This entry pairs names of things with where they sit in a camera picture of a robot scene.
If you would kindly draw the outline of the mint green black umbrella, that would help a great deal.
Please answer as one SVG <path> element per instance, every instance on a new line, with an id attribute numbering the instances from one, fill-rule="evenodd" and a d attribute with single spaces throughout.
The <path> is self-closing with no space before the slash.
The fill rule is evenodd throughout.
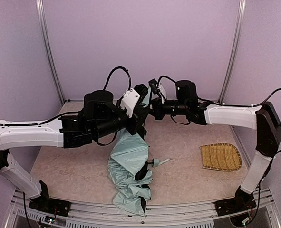
<path id="1" fill-rule="evenodd" d="M 147 114 L 149 95 L 146 97 Z M 148 159 L 149 146 L 145 135 L 131 135 L 126 127 L 119 131 L 117 142 L 108 159 L 109 178 L 117 189 L 113 204 L 120 209 L 139 216 L 146 216 L 147 202 L 151 199 L 152 171 L 149 166 L 158 167 L 168 161 Z"/>

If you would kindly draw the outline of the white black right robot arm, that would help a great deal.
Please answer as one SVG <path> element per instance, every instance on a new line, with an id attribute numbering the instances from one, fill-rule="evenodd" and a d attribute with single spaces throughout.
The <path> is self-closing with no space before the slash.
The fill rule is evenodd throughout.
<path id="1" fill-rule="evenodd" d="M 180 80 L 175 83 L 176 99 L 168 100 L 162 85 L 155 79 L 149 86 L 157 98 L 150 104 L 150 114 L 156 120 L 165 115 L 184 115 L 188 122 L 198 125 L 229 125 L 256 131 L 256 152 L 239 190 L 247 194 L 255 191 L 271 161 L 278 153 L 281 142 L 281 122 L 270 102 L 252 105 L 217 104 L 197 96 L 195 83 Z"/>

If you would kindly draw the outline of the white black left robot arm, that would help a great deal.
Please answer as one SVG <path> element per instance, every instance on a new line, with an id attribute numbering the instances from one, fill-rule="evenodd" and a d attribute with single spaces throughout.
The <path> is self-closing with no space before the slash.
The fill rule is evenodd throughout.
<path id="1" fill-rule="evenodd" d="M 113 94 L 97 90 L 86 94 L 81 111 L 59 114 L 49 120 L 10 122 L 0 119 L 0 175 L 31 200 L 50 200 L 47 186 L 33 178 L 10 155 L 11 148 L 52 146 L 78 148 L 125 128 L 139 131 L 147 116 L 147 92 L 127 90 L 117 104 Z"/>

